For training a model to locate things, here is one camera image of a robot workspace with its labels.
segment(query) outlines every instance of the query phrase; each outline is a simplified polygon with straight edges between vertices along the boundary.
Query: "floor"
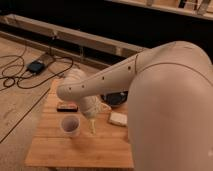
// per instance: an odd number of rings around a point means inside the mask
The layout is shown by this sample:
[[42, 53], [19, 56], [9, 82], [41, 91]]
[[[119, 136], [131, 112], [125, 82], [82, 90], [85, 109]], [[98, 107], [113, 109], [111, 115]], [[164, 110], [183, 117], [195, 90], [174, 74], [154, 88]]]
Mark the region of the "floor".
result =
[[[0, 72], [1, 66], [13, 60], [12, 58], [1, 58], [3, 55], [21, 54], [24, 45], [11, 42], [0, 37]], [[38, 58], [43, 52], [27, 47], [27, 51], [23, 58], [26, 64]], [[59, 72], [67, 67], [68, 64], [57, 63], [52, 64], [51, 71]], [[78, 64], [81, 69], [88, 74], [97, 72], [95, 68], [91, 68], [82, 64]], [[7, 70], [6, 74], [13, 74], [13, 68]], [[48, 70], [43, 72], [37, 78], [24, 82], [24, 86], [38, 84], [52, 76]], [[2, 80], [0, 80], [0, 89], [2, 89]], [[1, 171], [47, 171], [48, 168], [26, 167], [24, 160], [31, 144], [36, 125], [41, 116], [42, 106], [45, 100], [45, 92], [49, 88], [51, 80], [34, 89], [19, 89], [13, 86], [4, 91], [0, 91], [0, 170]], [[57, 168], [57, 170], [70, 171], [124, 171], [122, 169], [72, 169]]]

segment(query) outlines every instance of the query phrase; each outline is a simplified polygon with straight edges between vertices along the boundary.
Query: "power adapter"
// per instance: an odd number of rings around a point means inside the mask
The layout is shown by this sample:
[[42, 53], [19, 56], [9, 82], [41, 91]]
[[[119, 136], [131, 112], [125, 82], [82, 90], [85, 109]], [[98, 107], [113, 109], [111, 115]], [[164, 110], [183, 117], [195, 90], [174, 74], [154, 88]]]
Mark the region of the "power adapter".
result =
[[39, 74], [45, 69], [45, 65], [39, 61], [33, 61], [27, 66], [27, 71], [33, 74]]
[[44, 71], [47, 67], [49, 67], [50, 64], [52, 64], [55, 61], [55, 59], [47, 54], [42, 54], [38, 59], [31, 62], [27, 66], [27, 71], [33, 73], [33, 74], [40, 74], [42, 71]]

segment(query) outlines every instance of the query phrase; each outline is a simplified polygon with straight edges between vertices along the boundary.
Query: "black object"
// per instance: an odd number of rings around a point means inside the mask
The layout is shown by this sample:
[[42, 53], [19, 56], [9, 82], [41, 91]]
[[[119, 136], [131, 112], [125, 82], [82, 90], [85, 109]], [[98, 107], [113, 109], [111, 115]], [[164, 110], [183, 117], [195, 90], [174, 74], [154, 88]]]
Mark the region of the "black object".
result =
[[27, 66], [27, 71], [34, 73], [34, 74], [39, 74], [41, 73], [45, 68], [48, 68], [50, 64], [55, 62], [55, 59], [53, 56], [44, 53], [42, 54], [37, 60], [31, 62]]
[[1, 0], [0, 2], [0, 15], [7, 15], [11, 13], [9, 0]]
[[33, 61], [27, 66], [27, 71], [39, 74], [45, 69], [45, 65], [39, 61]]
[[119, 107], [126, 102], [128, 91], [101, 95], [102, 100], [111, 107]]

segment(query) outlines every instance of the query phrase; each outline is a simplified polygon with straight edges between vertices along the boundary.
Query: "black cable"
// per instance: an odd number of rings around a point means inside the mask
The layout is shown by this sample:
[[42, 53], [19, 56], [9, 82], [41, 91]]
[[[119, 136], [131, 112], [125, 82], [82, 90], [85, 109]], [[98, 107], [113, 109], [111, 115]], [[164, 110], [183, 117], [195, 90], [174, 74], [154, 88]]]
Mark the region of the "black cable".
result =
[[69, 58], [69, 57], [62, 57], [61, 59], [69, 59], [69, 60], [71, 60], [70, 66], [69, 66], [68, 68], [66, 68], [66, 69], [64, 69], [64, 70], [62, 70], [62, 71], [60, 71], [60, 72], [54, 74], [53, 76], [51, 76], [51, 77], [49, 77], [49, 78], [43, 80], [42, 82], [40, 82], [40, 83], [38, 83], [38, 84], [36, 84], [36, 85], [33, 85], [33, 86], [29, 86], [29, 87], [24, 87], [24, 86], [20, 85], [20, 83], [21, 83], [23, 80], [26, 80], [26, 78], [23, 77], [24, 74], [26, 73], [26, 71], [25, 71], [25, 72], [18, 78], [18, 81], [16, 82], [17, 87], [19, 87], [20, 89], [32, 89], [32, 88], [36, 88], [36, 87], [38, 87], [38, 86], [40, 86], [40, 85], [46, 83], [48, 80], [50, 80], [50, 79], [52, 79], [52, 78], [54, 78], [54, 77], [56, 77], [56, 76], [62, 74], [63, 72], [65, 72], [65, 71], [67, 71], [67, 70], [69, 70], [69, 69], [72, 68], [72, 66], [73, 66], [73, 59], [72, 59], [72, 58]]
[[11, 132], [19, 125], [19, 123], [35, 108], [35, 106], [45, 97], [50, 89], [47, 89], [44, 94], [31, 106], [31, 108], [22, 116], [21, 119], [10, 129], [10, 131], [0, 140], [0, 144], [11, 134]]

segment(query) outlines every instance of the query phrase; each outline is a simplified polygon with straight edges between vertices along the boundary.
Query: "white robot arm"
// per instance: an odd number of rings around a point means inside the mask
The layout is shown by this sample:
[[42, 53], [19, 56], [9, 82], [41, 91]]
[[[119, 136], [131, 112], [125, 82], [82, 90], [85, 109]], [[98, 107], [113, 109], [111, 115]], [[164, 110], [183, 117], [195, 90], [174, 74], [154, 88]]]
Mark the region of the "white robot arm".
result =
[[94, 95], [128, 90], [135, 171], [212, 171], [212, 86], [206, 53], [178, 41], [136, 54], [91, 77], [71, 70], [57, 94], [76, 101], [90, 118], [99, 112]]

